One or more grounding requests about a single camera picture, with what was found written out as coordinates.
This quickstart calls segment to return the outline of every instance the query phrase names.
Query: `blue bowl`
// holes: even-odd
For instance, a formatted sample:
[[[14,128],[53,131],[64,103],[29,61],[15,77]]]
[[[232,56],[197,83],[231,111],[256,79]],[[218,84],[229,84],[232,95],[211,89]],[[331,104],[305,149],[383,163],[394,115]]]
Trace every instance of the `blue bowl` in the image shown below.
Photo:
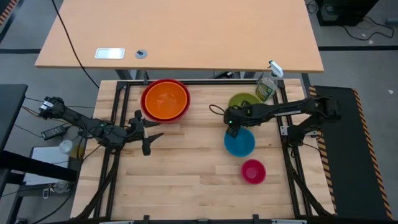
[[[225,134],[224,145],[226,150],[232,155],[244,157],[252,153],[256,146],[256,140],[251,131],[241,128],[236,138],[232,138],[229,134]]]

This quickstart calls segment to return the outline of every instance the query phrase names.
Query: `orange bowl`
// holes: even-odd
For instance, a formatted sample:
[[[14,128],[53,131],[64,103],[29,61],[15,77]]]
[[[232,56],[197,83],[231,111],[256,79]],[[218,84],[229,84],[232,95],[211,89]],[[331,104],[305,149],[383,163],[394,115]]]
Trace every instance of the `orange bowl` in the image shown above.
[[[184,87],[175,82],[158,82],[149,88],[144,99],[145,108],[155,119],[178,117],[188,104]]]

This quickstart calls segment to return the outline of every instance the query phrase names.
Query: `wooden tabletop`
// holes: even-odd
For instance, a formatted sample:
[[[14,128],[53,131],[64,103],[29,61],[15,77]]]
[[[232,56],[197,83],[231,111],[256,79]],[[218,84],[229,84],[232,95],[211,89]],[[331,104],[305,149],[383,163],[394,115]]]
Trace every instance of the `wooden tabletop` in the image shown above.
[[[300,80],[286,80],[285,83],[289,101],[304,98]],[[116,81],[101,83],[94,117],[110,120],[115,86]],[[248,219],[255,213],[261,218],[293,218],[276,120],[249,128],[256,138],[254,152],[247,157],[234,157],[224,147],[226,125],[223,118],[208,109],[210,103],[226,108],[234,94],[254,93],[254,85],[187,87],[192,98],[188,113],[177,123],[146,129],[147,134],[165,133],[152,143],[150,156],[142,155],[141,142],[127,144],[122,150],[112,219],[142,220],[143,215],[150,215],[154,220]],[[143,86],[131,87],[126,119],[140,109],[143,90]],[[292,118],[300,123],[307,116],[301,114]],[[317,145],[315,139],[306,138],[305,142]],[[96,147],[96,141],[89,140],[85,154]],[[308,146],[299,150],[308,188],[333,212],[319,152]],[[98,188],[103,154],[100,148],[83,163],[72,217],[84,209]],[[241,164],[248,159],[260,160],[265,165],[267,177],[262,184],[249,185],[240,176]],[[107,196],[105,193],[103,215]],[[298,199],[305,213],[300,194]]]
[[[304,0],[64,0],[60,14],[86,68],[323,72]],[[58,18],[35,65],[79,67]]]

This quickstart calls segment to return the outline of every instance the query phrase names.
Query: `white label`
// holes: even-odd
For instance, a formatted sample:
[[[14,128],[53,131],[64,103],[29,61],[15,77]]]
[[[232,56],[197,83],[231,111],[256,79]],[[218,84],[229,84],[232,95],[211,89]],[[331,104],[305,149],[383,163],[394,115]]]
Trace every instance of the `white label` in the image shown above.
[[[124,49],[120,48],[98,48],[95,52],[97,59],[123,59]]]
[[[48,101],[45,101],[43,104],[44,104],[44,105],[47,105],[47,106],[49,106],[49,107],[53,107],[53,106],[54,106],[52,103],[50,103],[50,102],[48,102]]]
[[[274,114],[274,116],[286,116],[286,115],[299,114],[299,113],[301,113],[301,111],[291,111],[291,112]]]

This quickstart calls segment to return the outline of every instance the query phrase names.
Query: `red bowl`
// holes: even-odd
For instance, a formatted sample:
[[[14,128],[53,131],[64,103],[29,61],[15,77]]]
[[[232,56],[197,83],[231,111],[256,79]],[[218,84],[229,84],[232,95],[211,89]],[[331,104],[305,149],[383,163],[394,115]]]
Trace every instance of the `red bowl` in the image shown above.
[[[242,165],[242,176],[249,184],[261,184],[266,179],[266,168],[255,159],[250,159]]]
[[[147,108],[146,108],[146,106],[145,106],[145,98],[146,98],[146,96],[147,96],[147,94],[148,94],[148,91],[149,91],[153,86],[155,86],[155,85],[157,85],[157,84],[159,84],[159,83],[162,83],[162,82],[172,82],[172,83],[176,83],[176,84],[180,85],[180,86],[185,90],[185,93],[187,94],[187,105],[185,106],[185,108],[181,111],[180,114],[178,114],[178,115],[176,115],[175,117],[170,118],[170,119],[159,119],[159,118],[154,117],[153,115],[151,115],[151,114],[148,112],[148,110],[147,110]],[[142,95],[141,95],[141,109],[142,109],[142,111],[144,112],[144,114],[145,114],[148,118],[150,118],[151,120],[153,120],[153,121],[158,121],[158,122],[161,122],[161,123],[171,123],[171,122],[174,122],[174,121],[180,119],[180,118],[188,111],[188,108],[189,108],[190,103],[191,103],[191,97],[190,97],[190,94],[189,94],[189,91],[188,91],[187,87],[186,87],[183,83],[181,83],[181,82],[179,82],[179,81],[177,81],[177,80],[174,80],[174,79],[162,79],[162,80],[157,80],[157,81],[151,83],[147,88],[145,88],[144,92],[142,92]]]

